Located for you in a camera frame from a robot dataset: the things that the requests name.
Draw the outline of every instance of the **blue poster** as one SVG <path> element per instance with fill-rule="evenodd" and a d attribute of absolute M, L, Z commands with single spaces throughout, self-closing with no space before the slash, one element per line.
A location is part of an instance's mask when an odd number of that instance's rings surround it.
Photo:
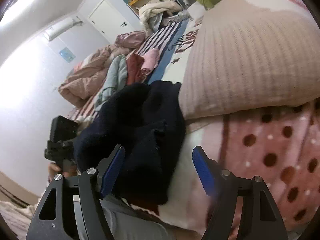
<path fill-rule="evenodd" d="M 75 59 L 75 55 L 70 51 L 70 49 L 68 49 L 67 47 L 65 47 L 62 51 L 59 52 L 59 54 L 61 55 L 61 57 L 63 57 L 65 59 L 66 62 L 70 63 L 71 61 L 73 61 Z"/>

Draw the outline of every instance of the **white door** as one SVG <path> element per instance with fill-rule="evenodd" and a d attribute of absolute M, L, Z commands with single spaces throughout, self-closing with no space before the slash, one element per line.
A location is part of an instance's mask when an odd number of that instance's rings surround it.
<path fill-rule="evenodd" d="M 89 15 L 89 21 L 111 44 L 115 42 L 117 35 L 134 31 L 128 21 L 106 0 L 97 5 Z"/>

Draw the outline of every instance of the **ceiling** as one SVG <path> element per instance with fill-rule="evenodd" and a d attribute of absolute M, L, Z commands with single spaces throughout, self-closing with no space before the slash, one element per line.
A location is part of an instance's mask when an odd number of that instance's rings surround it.
<path fill-rule="evenodd" d="M 30 36 L 77 10 L 83 0 L 34 0 L 11 22 L 0 25 L 0 66 Z"/>

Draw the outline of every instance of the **striped bed sheet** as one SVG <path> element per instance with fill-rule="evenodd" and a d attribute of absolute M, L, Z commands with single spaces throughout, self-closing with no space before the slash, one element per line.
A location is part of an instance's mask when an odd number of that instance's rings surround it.
<path fill-rule="evenodd" d="M 181 32 L 178 31 L 182 26 L 183 26 L 182 22 L 171 23 L 167 27 L 158 30 L 157 32 L 150 35 L 139 48 L 133 50 L 129 55 L 138 54 L 139 56 L 143 56 L 150 49 L 158 48 L 160 52 L 160 60 L 159 60 L 159 64 L 160 64 L 163 58 L 163 55 L 166 52 L 171 41 L 174 38 L 177 38 L 176 37 L 177 35 L 183 34 L 183 32 L 181 34 Z M 104 81 L 101 87 L 94 93 L 94 95 L 92 95 L 88 99 L 86 104 L 81 108 L 74 108 L 69 113 L 68 118 L 71 120 L 76 120 L 79 117 L 87 118 L 89 116 L 92 116 L 92 118 L 94 119 L 98 114 L 94 109 L 94 98 L 102 88 L 103 84 L 104 84 Z"/>

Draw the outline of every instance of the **metal screw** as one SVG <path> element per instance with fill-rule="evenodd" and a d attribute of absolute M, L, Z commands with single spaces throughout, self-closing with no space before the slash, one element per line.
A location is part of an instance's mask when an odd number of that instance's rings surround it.
<path fill-rule="evenodd" d="M 256 182 L 262 182 L 262 178 L 261 178 L 260 176 L 255 176 L 255 177 L 254 177 L 254 180 L 255 180 Z"/>
<path fill-rule="evenodd" d="M 62 179 L 61 174 L 57 174 L 56 176 L 54 176 L 54 180 L 60 180 L 60 179 Z"/>
<path fill-rule="evenodd" d="M 96 172 L 96 169 L 95 168 L 90 168 L 88 169 L 87 173 L 88 174 L 94 174 Z"/>
<path fill-rule="evenodd" d="M 228 171 L 228 170 L 223 170 L 223 171 L 221 171 L 221 174 L 222 174 L 223 176 L 229 176 L 229 175 L 230 175 L 230 171 Z"/>

